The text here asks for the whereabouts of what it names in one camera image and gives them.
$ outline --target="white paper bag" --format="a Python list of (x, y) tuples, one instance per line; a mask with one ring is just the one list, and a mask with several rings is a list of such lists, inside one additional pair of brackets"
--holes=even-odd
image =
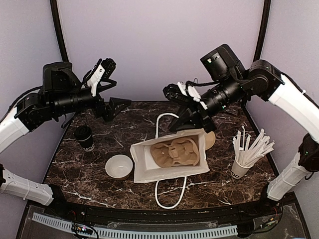
[[(175, 138), (195, 136), (198, 138), (198, 150), (200, 161), (196, 166), (174, 166), (168, 168), (159, 167), (152, 155), (151, 146), (163, 141), (173, 140)], [(205, 153), (205, 131), (203, 129), (188, 129), (179, 131), (176, 134), (167, 135), (157, 139), (150, 139), (140, 143), (133, 144), (130, 149), (133, 161), (135, 163), (134, 182), (149, 183), (164, 179), (172, 179), (206, 173), (209, 171), (206, 162)]]

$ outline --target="dark marble surface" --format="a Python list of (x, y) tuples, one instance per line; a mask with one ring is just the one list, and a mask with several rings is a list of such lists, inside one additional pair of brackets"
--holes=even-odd
[[(59, 185), (69, 202), (85, 205), (138, 210), (159, 210), (154, 196), (155, 183), (135, 184), (133, 173), (126, 181), (115, 181), (105, 172), (106, 161), (116, 155), (130, 155), (132, 144), (155, 136), (156, 118), (177, 111), (170, 102), (136, 102), (113, 122), (94, 118), (91, 111), (79, 114), (69, 127), (48, 170), (45, 183)], [(160, 121), (160, 136), (169, 133), (171, 117)], [(232, 138), (242, 125), (255, 139), (252, 127), (239, 105), (233, 104), (214, 117), (218, 127), (215, 145), (206, 152), (210, 171), (190, 176), (181, 203), (175, 208), (196, 209), (256, 201), (262, 188), (275, 175), (267, 158), (262, 158), (241, 179), (230, 175), (234, 159)], [(92, 129), (95, 148), (85, 152), (74, 139), (77, 126)], [(159, 201), (166, 206), (179, 199), (183, 179), (159, 184)]]

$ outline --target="white straw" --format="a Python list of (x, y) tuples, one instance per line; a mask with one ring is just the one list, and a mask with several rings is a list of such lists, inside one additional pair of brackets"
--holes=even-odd
[(239, 165), (244, 167), (252, 167), (254, 164), (264, 157), (267, 153), (273, 151), (275, 142), (270, 141), (270, 137), (265, 135), (264, 129), (260, 130), (260, 134), (250, 146), (251, 135), (247, 134), (246, 129), (243, 129), (243, 140), (241, 140), (241, 131), (237, 131), (237, 137), (233, 137), (233, 145), (235, 150), (235, 158)]

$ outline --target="white rope handle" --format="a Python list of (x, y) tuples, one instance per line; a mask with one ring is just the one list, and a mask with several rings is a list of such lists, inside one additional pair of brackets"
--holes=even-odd
[[(159, 121), (160, 121), (160, 118), (162, 118), (163, 116), (174, 116), (176, 118), (178, 118), (177, 115), (173, 114), (173, 113), (164, 113), (164, 114), (161, 114), (158, 116), (158, 119), (156, 120), (156, 134), (155, 134), (155, 138), (158, 138), (159, 137)], [(182, 191), (181, 191), (181, 194), (180, 194), (180, 197), (179, 197), (179, 200), (178, 202), (171, 206), (171, 207), (165, 207), (163, 206), (162, 204), (160, 204), (159, 202), (159, 199), (158, 199), (158, 186), (159, 186), (159, 182), (160, 181), (157, 181), (156, 182), (156, 185), (155, 185), (155, 200), (156, 200), (156, 203), (161, 207), (161, 208), (164, 208), (164, 209), (173, 209), (173, 208), (176, 208), (178, 206), (178, 204), (181, 202), (181, 199), (183, 198), (183, 195), (184, 195), (184, 192), (185, 192), (185, 188), (186, 188), (186, 182), (187, 182), (187, 176), (184, 177), (184, 184), (183, 184), (183, 188), (182, 188)]]
[(178, 206), (178, 204), (181, 202), (181, 199), (183, 198), (183, 195), (184, 195), (184, 192), (185, 192), (185, 188), (186, 188), (186, 181), (187, 181), (187, 176), (184, 177), (184, 184), (183, 184), (183, 188), (182, 188), (182, 191), (181, 191), (181, 194), (180, 194), (180, 197), (179, 197), (179, 200), (178, 202), (171, 206), (171, 207), (165, 207), (163, 206), (162, 204), (160, 204), (159, 202), (159, 199), (158, 199), (158, 185), (159, 185), (159, 181), (156, 182), (156, 185), (155, 185), (155, 200), (157, 202), (157, 204), (161, 207), (161, 208), (164, 208), (164, 209), (173, 209), (173, 208), (176, 208)]
[(160, 118), (162, 118), (163, 116), (174, 116), (176, 118), (178, 118), (177, 115), (173, 114), (173, 113), (164, 113), (158, 116), (158, 119), (156, 120), (156, 134), (155, 134), (155, 138), (159, 137), (159, 121)]

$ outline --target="lavender wall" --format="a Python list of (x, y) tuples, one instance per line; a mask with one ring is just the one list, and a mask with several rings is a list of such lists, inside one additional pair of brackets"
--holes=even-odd
[(200, 58), (228, 43), (248, 66), (263, 0), (59, 1), (74, 71), (113, 58), (118, 86), (103, 96), (163, 100), (169, 83), (210, 81)]
[[(262, 58), (289, 74), (294, 81), (319, 102), (319, 3), (309, 0), (272, 1), (269, 27)], [(293, 159), (306, 131), (280, 109), (256, 97), (248, 104), (259, 128), (275, 141), (272, 153), (282, 171)], [(319, 175), (302, 181), (295, 192), (312, 238), (319, 238)]]
[[(0, 118), (24, 91), (42, 85), (42, 66), (60, 61), (49, 1), (0, 1)], [(42, 182), (63, 133), (47, 122), (0, 154), (11, 172)], [(15, 238), (25, 201), (0, 194), (0, 238)]]

